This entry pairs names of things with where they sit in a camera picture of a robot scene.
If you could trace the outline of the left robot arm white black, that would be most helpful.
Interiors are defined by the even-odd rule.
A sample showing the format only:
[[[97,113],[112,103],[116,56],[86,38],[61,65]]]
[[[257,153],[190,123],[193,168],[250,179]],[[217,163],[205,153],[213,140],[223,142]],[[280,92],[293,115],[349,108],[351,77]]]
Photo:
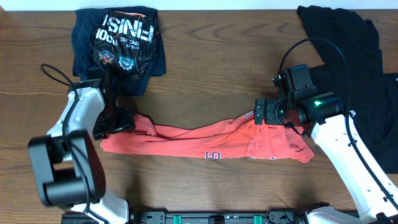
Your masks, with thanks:
[[[71,83],[59,120],[28,143],[40,201],[70,210],[71,223],[84,223],[83,215],[92,223],[129,223],[128,202],[107,188],[93,141],[134,128],[107,79]]]

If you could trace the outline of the red-orange t-shirt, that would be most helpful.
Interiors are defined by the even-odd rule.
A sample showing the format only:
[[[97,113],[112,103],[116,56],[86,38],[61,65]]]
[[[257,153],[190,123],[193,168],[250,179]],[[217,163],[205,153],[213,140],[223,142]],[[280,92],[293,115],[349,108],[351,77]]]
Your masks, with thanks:
[[[154,124],[134,116],[135,129],[110,134],[100,146],[106,152],[202,159],[293,159],[307,163],[314,153],[297,131],[265,123],[256,125],[252,111],[196,129]]]

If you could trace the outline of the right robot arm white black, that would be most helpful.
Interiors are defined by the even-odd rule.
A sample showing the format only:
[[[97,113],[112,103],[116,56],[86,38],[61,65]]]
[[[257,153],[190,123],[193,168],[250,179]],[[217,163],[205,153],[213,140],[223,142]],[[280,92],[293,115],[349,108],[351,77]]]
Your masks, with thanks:
[[[327,155],[353,198],[357,215],[316,205],[304,211],[305,223],[397,223],[397,187],[369,152],[344,108],[334,93],[299,100],[289,96],[257,99],[254,122],[303,127],[302,134]]]

